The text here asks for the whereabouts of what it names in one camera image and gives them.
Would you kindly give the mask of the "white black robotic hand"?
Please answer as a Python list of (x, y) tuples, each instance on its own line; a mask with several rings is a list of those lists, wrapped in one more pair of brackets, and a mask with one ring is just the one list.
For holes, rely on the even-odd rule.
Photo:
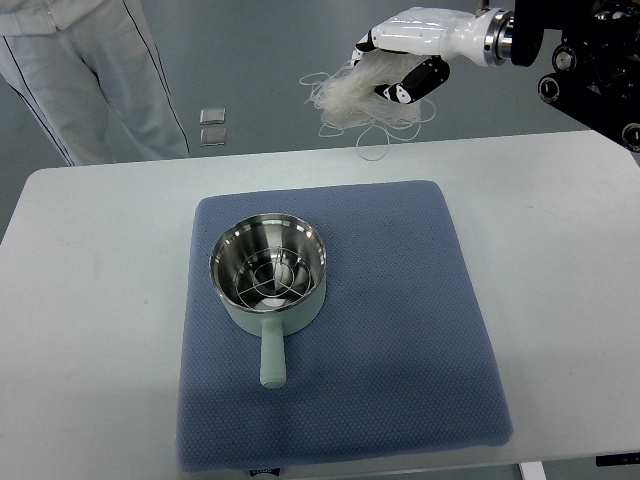
[(424, 61), (397, 83), (374, 87), (376, 95), (398, 104), (414, 103), (443, 84), (448, 61), (465, 57), (480, 67), (494, 63), (494, 8), (481, 15), (442, 8), (413, 7), (371, 28), (356, 44), (351, 64), (373, 51), (422, 57)]

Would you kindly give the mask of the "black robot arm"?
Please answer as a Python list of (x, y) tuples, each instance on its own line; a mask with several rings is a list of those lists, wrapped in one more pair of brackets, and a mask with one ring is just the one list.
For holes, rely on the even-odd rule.
[(531, 66), (544, 33), (559, 31), (539, 97), (639, 156), (637, 1), (517, 1), (490, 18), (483, 53), (496, 64)]

